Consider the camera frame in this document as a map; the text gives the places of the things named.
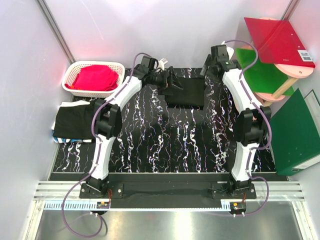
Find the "black graphic t shirt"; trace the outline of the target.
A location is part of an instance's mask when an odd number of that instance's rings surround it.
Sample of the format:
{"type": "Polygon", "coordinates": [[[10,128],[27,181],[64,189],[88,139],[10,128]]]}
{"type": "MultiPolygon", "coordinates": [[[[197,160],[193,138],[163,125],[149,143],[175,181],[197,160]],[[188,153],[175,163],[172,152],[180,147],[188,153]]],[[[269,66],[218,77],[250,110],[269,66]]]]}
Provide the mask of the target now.
{"type": "Polygon", "coordinates": [[[174,106],[186,108],[200,108],[203,109],[205,105],[205,79],[203,77],[177,77],[181,83],[183,90],[172,89],[172,95],[164,97],[165,102],[170,108],[174,106]]]}

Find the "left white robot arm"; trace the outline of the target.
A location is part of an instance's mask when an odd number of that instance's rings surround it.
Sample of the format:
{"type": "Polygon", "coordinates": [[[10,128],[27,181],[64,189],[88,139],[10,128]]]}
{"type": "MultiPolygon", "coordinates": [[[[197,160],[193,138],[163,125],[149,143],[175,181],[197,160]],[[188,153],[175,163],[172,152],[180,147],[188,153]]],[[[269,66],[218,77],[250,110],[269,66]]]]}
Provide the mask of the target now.
{"type": "Polygon", "coordinates": [[[88,175],[80,180],[81,193],[95,198],[111,196],[112,190],[108,186],[110,155],[122,129],[122,110],[127,102],[146,85],[157,86],[162,95],[172,94],[173,89],[183,89],[173,67],[165,67],[167,63],[166,58],[157,60],[143,54],[141,63],[133,64],[120,88],[105,100],[96,101],[91,122],[95,137],[93,163],[88,175]]]}

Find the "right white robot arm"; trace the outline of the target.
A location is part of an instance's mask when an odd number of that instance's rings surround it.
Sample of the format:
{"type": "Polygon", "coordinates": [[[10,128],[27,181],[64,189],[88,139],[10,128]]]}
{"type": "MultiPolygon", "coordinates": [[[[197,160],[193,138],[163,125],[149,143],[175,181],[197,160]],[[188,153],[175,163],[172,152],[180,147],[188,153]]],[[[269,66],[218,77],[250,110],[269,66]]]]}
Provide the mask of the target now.
{"type": "Polygon", "coordinates": [[[254,192],[251,169],[256,151],[271,130],[271,109],[264,107],[251,91],[241,65],[232,59],[232,48],[222,43],[210,50],[200,74],[221,79],[239,112],[233,130],[237,143],[235,161],[225,192],[232,198],[242,198],[254,192]]]}

